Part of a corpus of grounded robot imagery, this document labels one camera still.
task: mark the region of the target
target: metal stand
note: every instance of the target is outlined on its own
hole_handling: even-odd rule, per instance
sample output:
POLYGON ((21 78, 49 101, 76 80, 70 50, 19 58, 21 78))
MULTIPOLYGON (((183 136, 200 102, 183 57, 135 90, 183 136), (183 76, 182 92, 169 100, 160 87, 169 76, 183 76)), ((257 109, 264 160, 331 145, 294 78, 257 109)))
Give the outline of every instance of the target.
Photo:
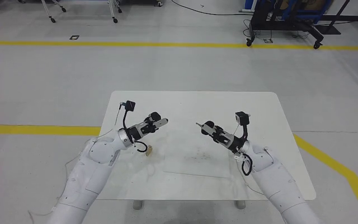
POLYGON ((110 5, 111 16, 113 18, 113 22, 116 24, 118 22, 118 20, 116 19, 116 17, 114 17, 114 14, 113 14, 112 0, 108 0, 108 3, 110 5))
POLYGON ((276 21, 276 17, 279 14, 279 10, 283 3, 283 0, 277 1, 277 6, 274 9, 271 19, 269 21, 267 21, 267 16, 272 9, 271 2, 265 1, 263 4, 261 4, 261 2, 259 1, 257 2, 258 8, 255 9, 255 12, 253 13, 249 25, 250 39, 246 39, 247 46, 251 46, 253 41, 255 40, 254 30, 287 30, 309 32, 316 39, 313 48, 318 49, 321 46, 323 36, 315 28, 311 27, 312 24, 295 18, 297 10, 302 3, 302 0, 297 0, 297 3, 295 4, 294 9, 290 14, 290 17, 285 21, 276 21))
POLYGON ((143 207, 143 200, 133 200, 133 209, 140 210, 143 207))
POLYGON ((235 200, 234 204, 237 209, 243 210, 244 208, 246 208, 246 204, 244 200, 235 200))
MULTIPOLYGON (((50 12, 49 12, 49 9, 47 8, 47 5, 46 5, 45 0, 41 0, 41 1, 42 1, 43 5, 44 5, 44 8, 45 8, 45 10, 46 10, 47 15, 48 15, 49 18, 51 19, 51 22, 55 23, 56 20, 55 20, 54 18, 52 18, 52 16, 50 15, 50 12)), ((58 3, 58 1, 56 1, 56 0, 52 0, 52 1, 53 1, 55 4, 57 4, 57 5, 61 8, 61 10, 62 10, 63 12, 66 12, 66 9, 65 9, 63 6, 61 6, 60 3, 58 3)))
POLYGON ((329 24, 329 26, 320 26, 317 25, 315 26, 315 28, 324 35, 340 35, 341 32, 339 32, 333 25, 335 24, 335 22, 337 21, 337 19, 340 17, 341 13, 343 12, 343 10, 346 8, 346 6, 348 5, 350 0, 346 0, 343 4, 343 6, 341 7, 341 9, 337 12, 335 19, 332 20, 332 22, 329 24))
POLYGON ((120 1, 114 0, 114 4, 116 5, 117 9, 118 9, 118 13, 122 13, 121 8, 119 7, 119 5, 121 5, 120 1))

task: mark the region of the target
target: table leg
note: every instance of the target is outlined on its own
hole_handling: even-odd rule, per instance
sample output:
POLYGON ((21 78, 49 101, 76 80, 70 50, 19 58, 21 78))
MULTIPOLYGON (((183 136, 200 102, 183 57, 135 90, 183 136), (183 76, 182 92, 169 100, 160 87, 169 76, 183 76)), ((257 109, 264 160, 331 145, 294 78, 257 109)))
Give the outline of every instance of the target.
POLYGON ((143 200, 133 200, 133 209, 140 210, 143 206, 143 202, 144 202, 143 200))
POLYGON ((235 200, 234 201, 235 207, 238 209, 244 209, 246 208, 246 204, 244 200, 235 200))

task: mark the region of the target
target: white cart leg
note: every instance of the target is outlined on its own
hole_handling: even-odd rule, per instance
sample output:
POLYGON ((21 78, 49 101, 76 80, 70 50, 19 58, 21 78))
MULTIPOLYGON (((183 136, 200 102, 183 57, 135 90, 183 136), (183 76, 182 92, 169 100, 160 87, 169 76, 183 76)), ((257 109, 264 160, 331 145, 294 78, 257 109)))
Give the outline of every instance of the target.
POLYGON ((50 15, 50 12, 49 12, 49 9, 47 8, 47 5, 46 5, 45 0, 41 0, 41 1, 42 1, 43 5, 44 5, 44 8, 45 8, 46 12, 47 12, 47 15, 48 15, 49 18, 51 19, 51 22, 55 23, 56 20, 55 20, 54 18, 52 18, 52 16, 50 15))
POLYGON ((142 207, 143 207, 142 200, 133 200, 133 209, 134 210, 140 210, 142 207))
POLYGON ((113 18, 113 22, 116 24, 118 22, 118 20, 114 17, 114 14, 113 14, 112 0, 108 0, 108 3, 110 4, 110 10, 111 10, 111 16, 113 18))
POLYGON ((235 200, 234 204, 235 204, 235 207, 240 210, 246 208, 246 204, 245 204, 244 200, 235 200))
POLYGON ((63 6, 61 6, 58 1, 56 1, 56 0, 51 0, 51 1, 53 1, 55 4, 57 4, 63 12, 66 12, 66 9, 63 6))

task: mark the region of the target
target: black cable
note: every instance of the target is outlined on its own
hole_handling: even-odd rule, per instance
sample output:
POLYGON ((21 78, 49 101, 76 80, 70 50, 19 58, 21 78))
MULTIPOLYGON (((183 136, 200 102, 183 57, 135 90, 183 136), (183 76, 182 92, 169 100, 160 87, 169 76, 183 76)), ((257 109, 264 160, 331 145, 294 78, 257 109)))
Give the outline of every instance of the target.
POLYGON ((145 144, 144 142, 141 142, 141 141, 134 141, 134 142, 135 143, 140 143, 140 144, 144 145, 144 147, 145 147, 145 150, 137 150, 138 152, 146 152, 147 151, 147 149, 148 149, 147 144, 145 144))
POLYGON ((245 37, 250 38, 251 36, 245 34, 245 31, 246 31, 246 30, 249 30, 248 25, 246 25, 245 21, 251 22, 251 20, 243 20, 243 23, 244 23, 244 25, 246 26, 246 29, 243 30, 242 33, 243 33, 243 35, 244 35, 245 37))
POLYGON ((243 153, 242 155, 247 157, 250 160, 250 166, 249 166, 248 172, 245 172, 245 169, 244 169, 245 161, 243 161, 242 165, 241 165, 242 172, 244 173, 245 176, 248 176, 252 171, 252 159, 246 153, 243 153))
POLYGON ((213 16, 252 16, 252 14, 243 14, 243 13, 235 13, 235 14, 215 14, 215 13, 208 13, 208 12, 202 12, 202 11, 198 11, 198 10, 195 10, 193 8, 189 8, 189 7, 186 7, 186 6, 183 6, 179 3, 176 3, 174 0, 172 0, 173 3, 177 4, 178 6, 181 6, 183 8, 187 8, 188 10, 192 10, 194 12, 200 12, 202 14, 207 14, 207 15, 213 15, 213 16))

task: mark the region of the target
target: black cable on floor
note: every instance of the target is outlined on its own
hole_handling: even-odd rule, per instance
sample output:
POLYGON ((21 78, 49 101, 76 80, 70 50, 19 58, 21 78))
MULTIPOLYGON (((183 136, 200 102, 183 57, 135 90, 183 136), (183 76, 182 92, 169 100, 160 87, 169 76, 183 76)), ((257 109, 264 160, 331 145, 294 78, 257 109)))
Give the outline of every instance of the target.
POLYGON ((208 13, 208 12, 202 12, 202 11, 199 11, 199 10, 195 10, 193 8, 189 8, 189 7, 186 7, 186 6, 183 6, 177 2, 175 2, 174 0, 172 0, 173 3, 177 4, 178 6, 181 6, 183 8, 187 8, 188 10, 192 10, 194 12, 199 12, 199 13, 202 13, 202 14, 206 14, 206 15, 213 15, 213 16, 252 16, 252 14, 245 14, 245 13, 235 13, 235 14, 216 14, 216 13, 208 13))

